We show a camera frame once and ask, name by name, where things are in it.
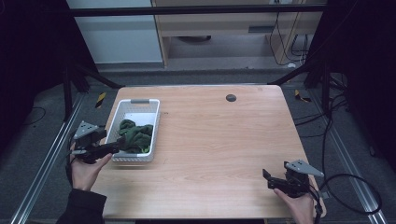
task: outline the hand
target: hand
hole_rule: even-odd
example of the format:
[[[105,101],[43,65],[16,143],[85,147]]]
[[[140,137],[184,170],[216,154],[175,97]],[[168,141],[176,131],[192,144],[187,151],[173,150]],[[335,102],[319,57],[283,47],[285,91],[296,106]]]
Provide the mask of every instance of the hand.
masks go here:
[[[274,189],[274,193],[288,206],[297,224],[314,223],[314,200],[309,193],[299,198],[291,198],[280,189]]]
[[[79,159],[75,159],[74,156],[71,156],[70,159],[72,160],[73,189],[91,191],[102,167],[110,161],[111,153],[94,164],[85,163]]]

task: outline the basket handle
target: basket handle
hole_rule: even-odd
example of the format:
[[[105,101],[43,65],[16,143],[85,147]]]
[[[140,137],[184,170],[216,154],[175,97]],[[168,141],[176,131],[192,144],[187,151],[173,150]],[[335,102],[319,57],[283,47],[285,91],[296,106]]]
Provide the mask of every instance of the basket handle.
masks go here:
[[[149,99],[132,99],[131,104],[149,104]]]

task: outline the table top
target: table top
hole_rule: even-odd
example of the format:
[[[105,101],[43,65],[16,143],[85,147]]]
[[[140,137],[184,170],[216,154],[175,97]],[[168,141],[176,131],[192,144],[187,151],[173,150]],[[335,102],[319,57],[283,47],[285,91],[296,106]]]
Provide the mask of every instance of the table top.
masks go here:
[[[105,218],[290,217],[262,177],[307,161],[278,86],[122,88],[107,130],[122,99],[159,99],[161,117],[152,162],[110,161],[99,174]]]

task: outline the black sleeve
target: black sleeve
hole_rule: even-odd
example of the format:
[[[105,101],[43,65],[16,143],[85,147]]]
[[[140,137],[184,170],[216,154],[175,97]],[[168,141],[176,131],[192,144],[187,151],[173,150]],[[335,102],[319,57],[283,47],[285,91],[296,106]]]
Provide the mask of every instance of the black sleeve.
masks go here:
[[[57,224],[102,224],[106,196],[80,189],[72,189],[66,210]]]

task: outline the dark green towel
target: dark green towel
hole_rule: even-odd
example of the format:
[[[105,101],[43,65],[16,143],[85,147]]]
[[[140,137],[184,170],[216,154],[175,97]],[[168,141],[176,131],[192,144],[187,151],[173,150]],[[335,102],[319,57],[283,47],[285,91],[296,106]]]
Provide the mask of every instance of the dark green towel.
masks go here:
[[[151,124],[136,126],[132,120],[123,120],[120,123],[119,134],[125,136],[125,144],[120,149],[131,153],[148,153],[152,128]]]

